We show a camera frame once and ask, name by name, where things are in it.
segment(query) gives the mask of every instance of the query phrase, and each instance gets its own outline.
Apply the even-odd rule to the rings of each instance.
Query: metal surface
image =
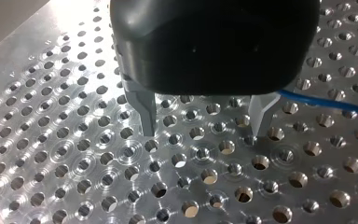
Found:
[[[256,139],[249,97],[158,95],[143,137],[106,2],[74,2],[0,44],[0,223],[358,223],[358,116],[289,102]],[[297,91],[358,104],[358,0],[322,4]]]

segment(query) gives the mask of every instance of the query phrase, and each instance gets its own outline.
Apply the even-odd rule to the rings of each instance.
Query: blue cable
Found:
[[[306,96],[306,95],[301,95],[301,94],[297,94],[294,92],[290,92],[290,91],[278,91],[278,93],[290,100],[293,101],[299,101],[301,103],[305,103],[305,104],[309,104],[309,105],[322,105],[322,106],[326,106],[326,107],[333,107],[333,108],[337,108],[337,109],[342,109],[344,111],[354,111],[356,113],[358,113],[358,105],[352,105],[352,104],[347,104],[347,103],[342,103],[342,102],[337,102],[337,101],[332,101],[332,100],[325,100],[322,98],[316,98],[316,97],[312,97],[312,96]]]

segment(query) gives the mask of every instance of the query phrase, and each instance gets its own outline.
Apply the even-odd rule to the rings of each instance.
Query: perforated metal plate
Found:
[[[322,5],[296,91],[358,104],[358,0]],[[52,1],[0,44],[0,223],[358,223],[358,115],[288,102],[255,138],[249,97],[158,95],[143,137],[109,26]]]

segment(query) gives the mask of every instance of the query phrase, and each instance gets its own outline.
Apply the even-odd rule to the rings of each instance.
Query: mounting hole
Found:
[[[297,189],[307,186],[308,177],[300,172],[293,172],[289,175],[289,183]]]
[[[151,192],[156,198],[161,198],[167,192],[167,186],[162,182],[158,182],[153,185]]]
[[[269,168],[269,158],[257,155],[252,159],[252,165],[256,170],[265,170]]]
[[[240,203],[248,203],[253,198],[253,192],[248,187],[239,187],[234,192],[235,198]]]
[[[288,223],[292,220],[293,212],[286,206],[278,205],[274,208],[272,217],[278,223]]]
[[[344,191],[334,190],[330,194],[330,203],[337,208],[345,208],[351,203],[351,196]]]
[[[182,168],[186,165],[186,156],[185,154],[178,153],[172,156],[171,161],[175,168]]]
[[[213,169],[205,169],[201,173],[202,181],[207,185],[212,185],[217,181],[217,172]]]

